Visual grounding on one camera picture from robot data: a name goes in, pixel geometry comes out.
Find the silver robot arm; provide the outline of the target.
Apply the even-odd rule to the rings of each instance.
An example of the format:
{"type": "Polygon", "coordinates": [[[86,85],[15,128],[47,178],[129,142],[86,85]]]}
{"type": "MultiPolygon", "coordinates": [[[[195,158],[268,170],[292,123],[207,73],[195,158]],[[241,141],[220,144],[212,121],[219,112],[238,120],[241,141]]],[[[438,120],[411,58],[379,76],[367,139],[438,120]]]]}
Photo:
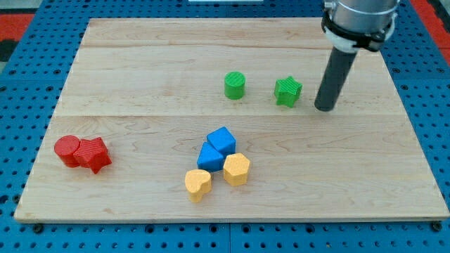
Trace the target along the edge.
{"type": "Polygon", "coordinates": [[[393,34],[400,0],[323,0],[322,30],[333,47],[376,52],[393,34]]]}

